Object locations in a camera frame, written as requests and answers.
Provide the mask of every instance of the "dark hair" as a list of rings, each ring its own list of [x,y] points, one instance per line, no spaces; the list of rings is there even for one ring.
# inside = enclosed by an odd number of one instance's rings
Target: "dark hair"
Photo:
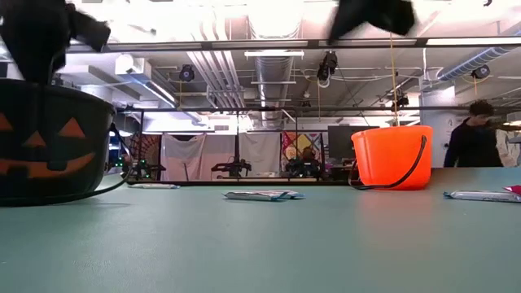
[[[485,100],[477,100],[471,104],[470,113],[472,116],[492,116],[494,115],[494,107]]]

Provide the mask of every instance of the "white curtain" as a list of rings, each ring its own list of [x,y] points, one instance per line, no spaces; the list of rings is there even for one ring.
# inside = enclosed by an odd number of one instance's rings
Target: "white curtain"
[[[239,151],[241,159],[252,164],[249,177],[257,177],[258,173],[279,172],[279,133],[240,133]]]
[[[182,142],[164,135],[162,141],[161,164],[166,167],[166,171],[161,173],[161,180],[186,181],[188,174],[189,181],[211,181],[218,175],[228,175],[213,173],[211,169],[218,163],[233,159],[234,136],[204,134]]]
[[[169,135],[163,135],[161,164],[166,168],[166,171],[161,173],[161,180],[198,180],[205,140],[206,135],[195,136],[188,142],[182,142]]]
[[[219,163],[229,163],[234,160],[234,135],[208,135],[204,141],[199,179],[211,181],[217,176],[228,177],[228,173],[212,172],[212,167]]]

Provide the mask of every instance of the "green table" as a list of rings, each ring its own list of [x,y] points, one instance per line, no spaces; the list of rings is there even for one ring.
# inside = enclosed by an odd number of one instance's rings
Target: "green table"
[[[520,182],[452,169],[417,192],[295,187],[308,198],[263,203],[222,198],[241,187],[125,187],[0,209],[0,292],[519,293],[521,205],[442,192]]]

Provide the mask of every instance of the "duct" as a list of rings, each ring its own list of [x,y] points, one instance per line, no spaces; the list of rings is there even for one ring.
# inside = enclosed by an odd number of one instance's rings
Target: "duct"
[[[521,28],[517,27],[515,30],[510,30],[510,33],[513,33],[512,36],[521,37]],[[458,77],[462,77],[485,65],[486,63],[492,62],[494,59],[507,54],[515,48],[516,47],[513,46],[497,46],[482,50],[476,56],[468,59],[467,61],[460,63],[453,68],[443,69],[438,72],[438,80],[449,81]]]
[[[248,14],[252,38],[257,40],[296,39],[302,20],[302,1],[252,4]],[[277,7],[274,11],[263,11],[266,7]],[[256,57],[255,68],[260,82],[289,81],[294,57]],[[288,85],[259,85],[261,100],[284,99]],[[284,102],[261,102],[263,107],[283,107]],[[277,128],[282,123],[281,112],[263,112],[264,127]]]

